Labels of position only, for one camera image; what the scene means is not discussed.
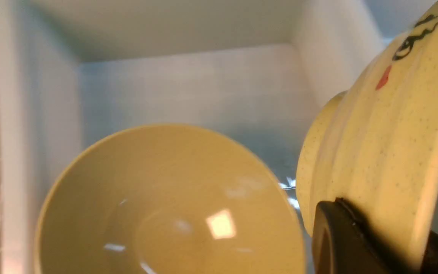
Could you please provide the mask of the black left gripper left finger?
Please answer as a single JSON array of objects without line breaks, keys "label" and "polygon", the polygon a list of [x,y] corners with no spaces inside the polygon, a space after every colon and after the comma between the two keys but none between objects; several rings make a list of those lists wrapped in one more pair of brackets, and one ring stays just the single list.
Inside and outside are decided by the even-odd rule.
[{"label": "black left gripper left finger", "polygon": [[365,218],[344,198],[316,205],[312,255],[317,274],[394,274],[398,270],[370,236]]}]

